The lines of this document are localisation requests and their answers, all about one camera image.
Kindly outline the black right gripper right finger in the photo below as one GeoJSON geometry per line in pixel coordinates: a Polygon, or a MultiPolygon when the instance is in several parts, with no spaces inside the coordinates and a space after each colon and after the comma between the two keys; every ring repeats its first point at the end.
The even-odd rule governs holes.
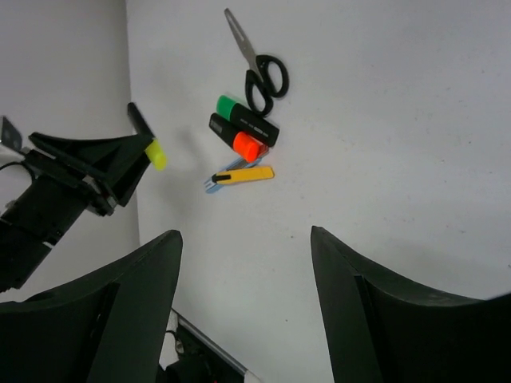
{"type": "Polygon", "coordinates": [[[507,382],[510,296],[437,290],[354,251],[322,227],[311,257],[337,382],[507,382]]]}

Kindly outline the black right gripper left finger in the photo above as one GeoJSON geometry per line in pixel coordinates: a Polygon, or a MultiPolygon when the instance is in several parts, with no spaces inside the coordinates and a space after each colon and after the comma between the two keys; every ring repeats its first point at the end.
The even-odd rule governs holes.
{"type": "Polygon", "coordinates": [[[183,239],[134,252],[24,302],[1,304],[3,382],[155,382],[183,239]]]}

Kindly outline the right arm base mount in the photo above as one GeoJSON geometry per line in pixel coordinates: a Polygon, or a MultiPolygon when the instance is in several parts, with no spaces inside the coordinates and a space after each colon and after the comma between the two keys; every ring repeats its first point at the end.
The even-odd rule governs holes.
{"type": "Polygon", "coordinates": [[[172,336],[176,360],[158,366],[158,382],[262,381],[175,310],[165,333],[172,336]]]}

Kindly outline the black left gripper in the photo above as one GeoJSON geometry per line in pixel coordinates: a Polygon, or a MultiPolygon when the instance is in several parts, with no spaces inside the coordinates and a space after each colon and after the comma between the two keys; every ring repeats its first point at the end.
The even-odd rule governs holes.
{"type": "Polygon", "coordinates": [[[153,142],[141,134],[72,140],[35,132],[29,139],[37,149],[23,148],[22,162],[36,176],[71,188],[98,216],[112,215],[118,205],[125,207],[130,201],[149,165],[145,149],[153,142]],[[107,176],[108,191],[90,175],[107,176]]]}

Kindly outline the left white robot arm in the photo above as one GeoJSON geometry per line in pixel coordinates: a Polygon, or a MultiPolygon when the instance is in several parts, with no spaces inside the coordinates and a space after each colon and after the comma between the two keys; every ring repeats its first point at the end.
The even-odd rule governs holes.
{"type": "Polygon", "coordinates": [[[1,216],[1,290],[19,289],[84,211],[125,207],[150,164],[153,142],[136,134],[70,140],[38,132],[24,164],[35,180],[1,216]]]}

